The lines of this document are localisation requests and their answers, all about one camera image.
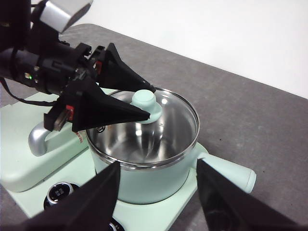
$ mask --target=mint green knob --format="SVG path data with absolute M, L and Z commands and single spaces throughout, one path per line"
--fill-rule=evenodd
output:
M 156 102 L 156 96 L 150 90 L 139 90 L 131 98 L 132 105 L 150 113 L 150 118 L 138 121 L 141 124 L 150 124 L 155 122 L 162 115 L 162 107 Z

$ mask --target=pot rim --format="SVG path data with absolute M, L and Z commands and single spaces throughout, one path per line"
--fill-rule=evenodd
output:
M 162 169 L 162 168 L 166 168 L 169 166 L 172 166 L 174 164 L 176 164 L 177 162 L 179 162 L 180 160 L 182 160 L 185 155 L 190 152 L 192 150 L 192 148 L 195 146 L 195 144 L 197 143 L 197 139 L 198 139 L 198 135 L 199 135 L 199 131 L 200 131 L 200 119 L 199 119 L 199 115 L 197 113 L 197 111 L 195 110 L 195 108 L 193 107 L 193 105 L 186 100 L 184 97 L 180 96 L 177 93 L 174 93 L 170 90 L 167 89 L 162 89 L 162 88 L 158 88 L 155 87 L 157 90 L 161 90 L 161 91 L 165 91 L 168 93 L 171 93 L 173 95 L 175 95 L 176 97 L 180 98 L 181 100 L 183 100 L 191 109 L 192 112 L 195 116 L 196 119 L 196 133 L 195 133 L 195 137 L 193 139 L 193 141 L 187 146 L 186 149 L 184 149 L 182 152 L 178 153 L 177 155 L 163 160 L 163 161 L 157 161 L 157 162 L 150 162 L 150 163 L 133 163 L 133 162 L 127 162 L 127 161 L 123 161 L 123 160 L 119 160 L 117 158 L 114 158 L 112 156 L 109 156 L 108 154 L 102 152 L 101 150 L 99 150 L 95 144 L 92 142 L 92 140 L 89 137 L 89 129 L 87 129 L 87 140 L 88 140 L 88 144 L 90 146 L 90 148 L 95 151 L 95 154 L 97 154 L 99 156 L 99 158 L 104 161 L 107 164 L 113 163 L 114 161 L 118 161 L 120 162 L 121 167 L 124 167 L 127 170 L 135 170 L 135 169 Z M 118 92 L 122 92 L 124 90 L 116 90 L 112 93 L 110 93 L 109 95 L 112 96 L 113 94 L 116 94 Z

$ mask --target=gray table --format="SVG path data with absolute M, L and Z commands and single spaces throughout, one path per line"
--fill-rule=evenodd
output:
M 308 223 L 308 100 L 95 25 L 72 27 L 62 40 L 93 48 L 113 42 L 142 77 L 195 106 L 201 119 L 199 142 L 211 154 L 255 170 L 254 197 Z M 35 93 L 10 84 L 17 95 Z M 15 102 L 1 90 L 2 106 Z M 1 223 L 24 219 L 1 188 Z M 170 230 L 207 230 L 197 193 Z

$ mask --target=cooking pot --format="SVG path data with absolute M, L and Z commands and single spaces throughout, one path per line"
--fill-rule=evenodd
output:
M 127 103 L 131 103 L 133 95 L 134 92 L 128 91 L 111 94 Z M 194 107 L 169 90 L 156 88 L 154 96 L 162 109 L 156 121 L 113 124 L 87 130 L 97 172 L 114 161 L 120 162 L 118 198 L 128 203 L 149 204 L 168 198 L 184 184 L 199 156 L 211 156 L 201 145 L 196 145 L 200 121 Z M 251 170 L 245 170 L 245 175 L 250 176 Z M 245 188 L 249 179 L 243 179 L 240 186 Z

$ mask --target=black cable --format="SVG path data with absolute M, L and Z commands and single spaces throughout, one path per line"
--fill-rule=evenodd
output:
M 14 96 L 14 95 L 11 93 L 11 91 L 10 91 L 10 89 L 9 89 L 9 87 L 8 87 L 6 81 L 5 81 L 5 79 L 4 79 L 3 77 L 0 77 L 0 81 L 1 81 L 1 84 L 3 85 L 3 88 L 6 90 L 6 92 L 7 92 L 10 96 L 12 96 L 14 99 L 16 99 L 16 100 L 18 100 L 18 101 L 20 101 L 20 102 L 27 103 L 27 104 L 32 104 L 32 105 L 36 105 L 36 106 L 46 106 L 46 107 L 54 106 L 55 103 L 56 103 L 56 101 L 52 101 L 52 102 L 46 102 L 46 101 L 30 101 L 30 100 L 24 100 L 24 99 L 18 98 L 17 96 Z

